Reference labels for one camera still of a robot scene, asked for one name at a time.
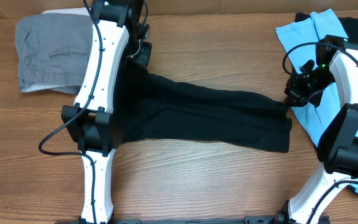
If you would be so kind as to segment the black t-shirt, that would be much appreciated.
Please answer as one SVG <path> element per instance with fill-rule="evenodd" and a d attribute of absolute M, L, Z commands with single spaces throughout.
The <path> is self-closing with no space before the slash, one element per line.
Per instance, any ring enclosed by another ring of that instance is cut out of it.
<path fill-rule="evenodd" d="M 118 78 L 116 97 L 124 142 L 221 141 L 283 153 L 290 147 L 287 107 L 258 93 L 175 82 L 127 65 Z"/>

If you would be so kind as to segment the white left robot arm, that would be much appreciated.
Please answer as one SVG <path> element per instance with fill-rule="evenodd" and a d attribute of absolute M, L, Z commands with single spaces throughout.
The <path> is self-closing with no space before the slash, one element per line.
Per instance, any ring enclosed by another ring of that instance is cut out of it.
<path fill-rule="evenodd" d="M 93 1 L 93 43 L 85 77 L 73 106 L 62 108 L 62 120 L 80 151 L 85 200 L 78 223 L 111 223 L 112 162 L 121 143 L 113 118 L 117 79 L 126 62 L 146 66 L 151 44 L 149 25 L 140 21 L 144 1 Z"/>

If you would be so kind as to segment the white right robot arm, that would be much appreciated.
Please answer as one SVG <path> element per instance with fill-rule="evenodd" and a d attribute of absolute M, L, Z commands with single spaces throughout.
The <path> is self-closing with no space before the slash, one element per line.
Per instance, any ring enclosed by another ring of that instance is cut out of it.
<path fill-rule="evenodd" d="M 283 104 L 319 106 L 323 91 L 335 83 L 341 110 L 319 139 L 313 175 L 267 223 L 329 223 L 324 209 L 342 189 L 358 185 L 358 41 L 327 35 L 313 45 L 316 60 L 290 73 Z"/>

